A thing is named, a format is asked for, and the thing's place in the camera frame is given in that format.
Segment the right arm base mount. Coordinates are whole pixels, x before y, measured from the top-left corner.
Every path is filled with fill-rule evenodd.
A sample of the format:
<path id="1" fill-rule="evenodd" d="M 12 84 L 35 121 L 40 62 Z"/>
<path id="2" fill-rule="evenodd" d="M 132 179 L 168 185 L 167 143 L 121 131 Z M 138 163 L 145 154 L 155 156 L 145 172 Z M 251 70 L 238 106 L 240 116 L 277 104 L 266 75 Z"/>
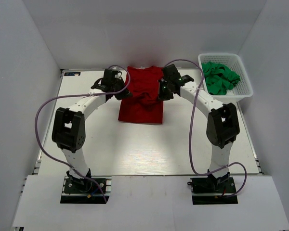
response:
<path id="1" fill-rule="evenodd" d="M 216 179 L 212 174 L 201 178 L 191 178 L 187 185 L 191 188 L 193 205 L 235 205 L 238 204 L 236 186 L 230 173 Z"/>

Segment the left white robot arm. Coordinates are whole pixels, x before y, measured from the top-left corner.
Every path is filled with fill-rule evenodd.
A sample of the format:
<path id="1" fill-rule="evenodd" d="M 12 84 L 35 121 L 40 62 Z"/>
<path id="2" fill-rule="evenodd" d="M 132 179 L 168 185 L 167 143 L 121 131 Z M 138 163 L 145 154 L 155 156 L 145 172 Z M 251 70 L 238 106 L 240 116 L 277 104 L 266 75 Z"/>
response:
<path id="1" fill-rule="evenodd" d="M 81 192 L 87 192 L 92 187 L 92 180 L 89 178 L 91 172 L 82 149 L 86 139 L 85 121 L 112 96 L 117 100 L 132 96 L 123 78 L 95 83 L 88 96 L 82 97 L 68 108 L 58 108 L 55 113 L 52 141 L 63 152 L 69 164 L 68 176 L 76 180 L 75 185 Z"/>

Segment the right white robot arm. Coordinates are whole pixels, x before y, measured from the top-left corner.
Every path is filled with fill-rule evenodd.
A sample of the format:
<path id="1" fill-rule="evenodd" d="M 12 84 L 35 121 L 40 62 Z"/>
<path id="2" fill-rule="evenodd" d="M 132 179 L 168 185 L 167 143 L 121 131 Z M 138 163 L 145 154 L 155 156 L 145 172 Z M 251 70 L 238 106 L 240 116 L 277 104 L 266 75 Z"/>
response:
<path id="1" fill-rule="evenodd" d="M 173 99 L 175 94 L 188 100 L 192 105 L 188 151 L 192 171 L 196 176 L 209 176 L 208 187 L 219 192 L 225 187 L 224 178 L 229 176 L 231 148 L 240 133 L 237 109 L 233 103 L 225 104 L 206 93 L 189 75 L 173 82 L 161 79 L 158 98 L 162 101 Z M 198 109 L 207 119 L 206 136 L 211 143 L 211 162 L 207 173 L 196 172 L 192 160 L 192 129 L 195 110 Z"/>

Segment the red t-shirt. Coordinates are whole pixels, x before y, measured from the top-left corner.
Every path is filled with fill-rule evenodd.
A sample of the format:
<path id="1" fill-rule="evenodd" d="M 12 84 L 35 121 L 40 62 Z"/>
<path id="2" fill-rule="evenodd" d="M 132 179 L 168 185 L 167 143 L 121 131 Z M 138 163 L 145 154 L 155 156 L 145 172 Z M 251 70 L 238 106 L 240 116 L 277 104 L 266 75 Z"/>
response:
<path id="1" fill-rule="evenodd" d="M 131 77 L 128 90 L 132 97 L 123 99 L 120 104 L 118 121 L 136 124 L 162 124 L 163 101 L 158 99 L 161 67 L 144 69 L 128 67 Z"/>

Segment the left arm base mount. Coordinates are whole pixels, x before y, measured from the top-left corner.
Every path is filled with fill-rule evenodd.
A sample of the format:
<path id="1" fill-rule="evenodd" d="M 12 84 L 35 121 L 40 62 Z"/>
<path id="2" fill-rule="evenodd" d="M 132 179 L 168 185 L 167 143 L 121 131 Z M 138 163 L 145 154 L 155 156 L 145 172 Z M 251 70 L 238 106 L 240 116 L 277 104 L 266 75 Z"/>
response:
<path id="1" fill-rule="evenodd" d="M 61 204 L 106 204 L 111 193 L 112 177 L 93 177 L 98 184 L 87 180 L 77 179 L 66 172 L 62 192 Z"/>

